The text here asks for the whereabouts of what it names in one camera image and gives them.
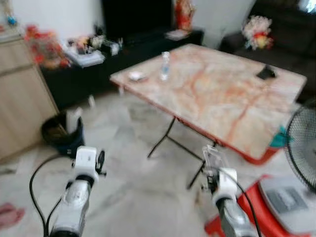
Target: plastic water bottle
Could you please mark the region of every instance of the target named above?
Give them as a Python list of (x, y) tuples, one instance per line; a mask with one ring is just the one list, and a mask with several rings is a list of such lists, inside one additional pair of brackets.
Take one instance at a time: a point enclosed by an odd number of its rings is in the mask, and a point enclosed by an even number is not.
[(169, 77), (169, 68), (170, 68), (170, 53), (163, 52), (162, 53), (162, 69), (161, 69), (161, 80), (168, 80)]

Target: black bin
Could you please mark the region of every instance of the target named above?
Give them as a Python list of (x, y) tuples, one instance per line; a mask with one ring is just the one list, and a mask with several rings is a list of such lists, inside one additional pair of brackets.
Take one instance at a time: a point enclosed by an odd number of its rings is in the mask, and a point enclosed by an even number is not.
[(76, 158), (77, 148), (84, 146), (83, 123), (78, 119), (75, 132), (66, 132), (66, 113), (60, 113), (47, 120), (41, 127), (44, 141), (54, 147), (59, 154)]

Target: red decoration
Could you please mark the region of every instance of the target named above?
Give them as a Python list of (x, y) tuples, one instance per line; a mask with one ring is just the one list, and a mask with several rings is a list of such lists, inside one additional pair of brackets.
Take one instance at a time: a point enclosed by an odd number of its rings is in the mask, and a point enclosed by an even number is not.
[(259, 37), (266, 37), (268, 34), (266, 33), (266, 32), (259, 32), (259, 33), (255, 33), (254, 35), (253, 35), (253, 37), (255, 38), (255, 39), (257, 39), (257, 38), (259, 38)]
[(190, 0), (177, 0), (175, 15), (178, 29), (190, 31), (195, 9)]

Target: fan grille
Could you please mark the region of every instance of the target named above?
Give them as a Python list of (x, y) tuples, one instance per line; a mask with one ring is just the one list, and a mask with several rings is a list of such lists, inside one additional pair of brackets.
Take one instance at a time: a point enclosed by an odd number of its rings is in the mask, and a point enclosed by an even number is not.
[(301, 181), (316, 193), (316, 99), (295, 112), (286, 133), (288, 161)]

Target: red stool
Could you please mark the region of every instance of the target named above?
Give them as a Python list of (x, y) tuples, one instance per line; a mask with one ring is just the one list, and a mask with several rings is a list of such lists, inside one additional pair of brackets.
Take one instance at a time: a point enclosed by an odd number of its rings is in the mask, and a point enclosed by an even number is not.
[[(264, 175), (259, 180), (269, 177), (269, 175)], [(246, 193), (248, 194), (252, 202), (253, 208), (255, 209), (261, 232), (266, 237), (311, 237), (311, 235), (309, 234), (292, 235), (289, 234), (285, 229), (283, 229), (283, 227), (278, 223), (276, 218), (271, 214), (265, 201), (262, 199), (258, 183), (259, 181), (253, 184), (246, 191)], [(250, 206), (244, 195), (241, 195), (238, 198), (238, 203), (242, 207), (242, 209), (247, 213), (250, 221), (254, 224)], [(208, 233), (210, 237), (225, 237), (225, 234), (221, 228), (221, 221), (219, 217), (216, 217), (213, 221), (207, 223), (205, 225), (205, 231)]]

